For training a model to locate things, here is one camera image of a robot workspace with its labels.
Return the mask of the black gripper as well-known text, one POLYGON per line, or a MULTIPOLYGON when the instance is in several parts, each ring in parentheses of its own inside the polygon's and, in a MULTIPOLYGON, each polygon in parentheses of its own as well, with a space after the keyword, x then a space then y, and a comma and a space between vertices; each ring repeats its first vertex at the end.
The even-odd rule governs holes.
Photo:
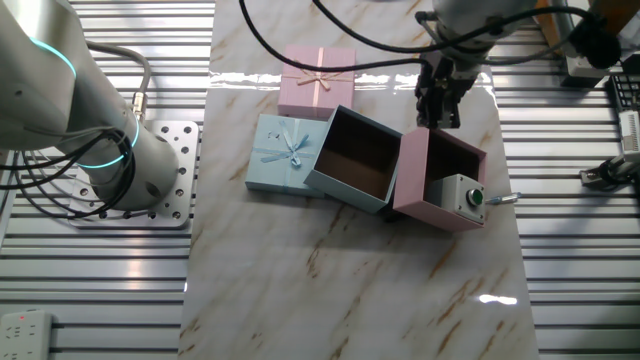
POLYGON ((474 73, 459 71, 459 63, 440 51, 422 53, 421 59, 426 63, 422 65, 414 91, 417 99, 417 124, 423 127, 435 125, 430 105, 432 90, 443 90, 439 127, 459 128, 459 96, 463 96, 473 86, 474 73))

